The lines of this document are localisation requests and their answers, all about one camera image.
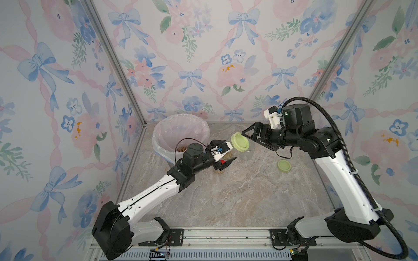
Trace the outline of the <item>green lid jar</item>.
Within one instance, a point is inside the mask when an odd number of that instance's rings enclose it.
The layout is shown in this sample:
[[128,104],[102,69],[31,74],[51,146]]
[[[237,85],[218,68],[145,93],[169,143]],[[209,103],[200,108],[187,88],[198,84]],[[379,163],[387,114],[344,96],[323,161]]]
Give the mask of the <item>green lid jar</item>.
[[243,161],[249,161],[249,160],[251,160],[252,157],[253,157],[253,155],[254,155],[255,148],[256,148],[256,145],[250,144],[249,145],[249,148],[246,151],[242,152],[241,159]]
[[242,161],[241,159],[241,154],[242,152],[246,151],[249,148],[250,145],[250,141],[243,136],[240,132],[236,132],[234,133],[231,138],[228,140],[229,142],[231,142],[232,146],[233,146],[233,158],[237,157],[237,161]]

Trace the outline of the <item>light green jar lid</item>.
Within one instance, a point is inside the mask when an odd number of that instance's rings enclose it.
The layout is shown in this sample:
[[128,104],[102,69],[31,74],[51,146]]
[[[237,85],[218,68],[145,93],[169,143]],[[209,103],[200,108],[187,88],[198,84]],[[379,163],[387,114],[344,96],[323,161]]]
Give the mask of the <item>light green jar lid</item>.
[[277,168],[281,172],[285,173],[291,171],[292,166],[289,161],[282,159],[277,162]]

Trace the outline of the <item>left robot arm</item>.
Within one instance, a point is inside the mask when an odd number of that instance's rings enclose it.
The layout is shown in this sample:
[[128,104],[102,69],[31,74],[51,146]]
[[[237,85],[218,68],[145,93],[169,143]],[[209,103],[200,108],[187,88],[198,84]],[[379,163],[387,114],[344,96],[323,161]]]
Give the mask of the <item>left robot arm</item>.
[[198,172],[210,167],[216,170],[228,167],[235,158],[226,160],[225,156],[233,149],[232,143],[226,140],[212,140],[207,146],[194,142],[153,186],[128,200],[105,203],[91,232],[105,257],[112,261],[140,243],[165,244],[170,232],[167,223],[160,217],[147,222],[140,222],[140,219],[190,186]]

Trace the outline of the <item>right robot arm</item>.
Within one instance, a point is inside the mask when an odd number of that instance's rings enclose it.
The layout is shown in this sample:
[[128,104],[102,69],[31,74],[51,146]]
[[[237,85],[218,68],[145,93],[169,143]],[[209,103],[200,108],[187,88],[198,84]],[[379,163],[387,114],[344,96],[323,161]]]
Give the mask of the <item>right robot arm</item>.
[[328,177],[342,207],[316,217],[299,217],[288,227],[291,243],[311,237],[335,237],[345,243],[372,240],[381,231],[383,220],[350,172],[342,144],[331,127],[317,129],[307,104],[287,105],[280,112],[273,106],[265,111],[267,124],[256,122],[242,135],[263,147],[277,151],[298,147],[308,153]]

